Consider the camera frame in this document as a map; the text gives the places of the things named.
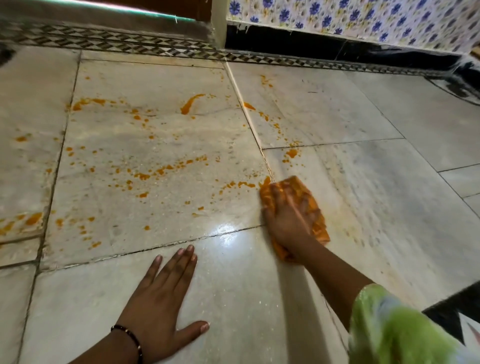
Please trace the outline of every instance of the marble floor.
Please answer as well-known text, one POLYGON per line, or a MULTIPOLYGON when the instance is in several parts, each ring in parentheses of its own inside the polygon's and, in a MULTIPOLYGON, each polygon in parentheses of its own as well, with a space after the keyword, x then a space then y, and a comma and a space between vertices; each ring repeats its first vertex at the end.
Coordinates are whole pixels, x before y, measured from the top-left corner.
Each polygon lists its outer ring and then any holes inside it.
POLYGON ((66 363, 193 243, 168 363, 347 363, 259 187, 298 175, 329 249, 424 309, 479 279, 479 107, 419 76, 19 48, 0 68, 0 364, 66 363))

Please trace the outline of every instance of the checkered border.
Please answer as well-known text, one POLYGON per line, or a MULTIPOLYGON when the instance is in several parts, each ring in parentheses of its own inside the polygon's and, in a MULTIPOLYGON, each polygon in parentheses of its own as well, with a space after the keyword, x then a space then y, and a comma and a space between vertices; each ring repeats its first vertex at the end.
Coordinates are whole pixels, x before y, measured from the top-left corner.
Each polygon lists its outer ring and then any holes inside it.
POLYGON ((215 50, 208 43, 200 41, 172 39, 141 33, 111 31, 65 24, 53 25, 0 20, 0 43, 356 72, 409 74, 430 77, 443 77, 447 74, 445 71, 322 61, 243 51, 220 51, 215 50))

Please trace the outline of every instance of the hand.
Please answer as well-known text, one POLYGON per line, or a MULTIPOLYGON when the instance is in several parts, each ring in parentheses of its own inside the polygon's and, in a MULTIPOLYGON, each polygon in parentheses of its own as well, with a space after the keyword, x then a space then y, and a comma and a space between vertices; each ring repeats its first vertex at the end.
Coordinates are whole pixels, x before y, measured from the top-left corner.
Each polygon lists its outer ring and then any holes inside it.
POLYGON ((157 256, 117 321, 137 337, 145 364, 173 355, 209 329, 206 321, 194 322, 182 330, 176 328, 197 265, 193 250, 193 245, 179 249, 158 275, 162 257, 157 256))
POLYGON ((304 241, 302 237, 312 234, 312 225, 318 218, 320 210, 307 214, 307 194, 302 196, 300 205, 296 206, 291 188, 285 188, 285 197, 277 185, 273 185, 271 188, 276 212, 274 213, 265 206, 262 209, 268 232, 280 245, 293 253, 296 245, 304 241))

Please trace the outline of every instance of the beaded bracelet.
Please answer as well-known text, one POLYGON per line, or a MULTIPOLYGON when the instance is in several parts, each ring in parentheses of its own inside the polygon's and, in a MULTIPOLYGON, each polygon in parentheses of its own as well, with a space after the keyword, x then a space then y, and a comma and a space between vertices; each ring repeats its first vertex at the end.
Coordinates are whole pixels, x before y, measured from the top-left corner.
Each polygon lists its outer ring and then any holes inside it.
POLYGON ((124 327, 122 325, 113 325, 112 328, 110 329, 110 331, 113 331, 114 329, 121 330, 121 331, 125 332, 128 336, 130 336, 130 338, 133 340, 133 342, 137 346, 137 350, 138 350, 137 364, 143 364, 144 355, 142 353, 142 347, 140 346, 140 342, 138 341, 137 337, 133 334, 133 332, 131 332, 130 330, 128 330, 126 327, 124 327))

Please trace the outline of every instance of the floral wall tile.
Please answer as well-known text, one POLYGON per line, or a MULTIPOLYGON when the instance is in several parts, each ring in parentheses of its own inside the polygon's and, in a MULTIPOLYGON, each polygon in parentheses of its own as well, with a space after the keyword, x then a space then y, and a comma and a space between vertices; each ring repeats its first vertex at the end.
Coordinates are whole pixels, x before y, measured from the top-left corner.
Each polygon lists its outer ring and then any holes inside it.
POLYGON ((480 41, 480 0, 230 0, 227 18, 458 53, 480 41))

